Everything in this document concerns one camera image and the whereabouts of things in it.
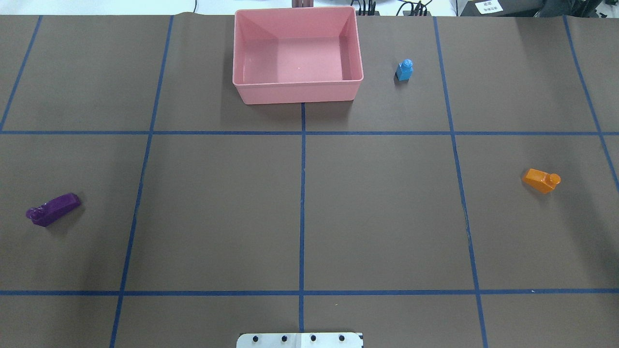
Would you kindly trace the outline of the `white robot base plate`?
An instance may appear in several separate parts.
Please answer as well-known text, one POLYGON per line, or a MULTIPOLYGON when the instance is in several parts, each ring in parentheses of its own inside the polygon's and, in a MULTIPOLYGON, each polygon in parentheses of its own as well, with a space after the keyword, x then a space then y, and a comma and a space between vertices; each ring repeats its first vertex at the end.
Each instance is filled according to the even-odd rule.
POLYGON ((362 333, 248 333, 236 341, 237 348, 363 348, 362 333))

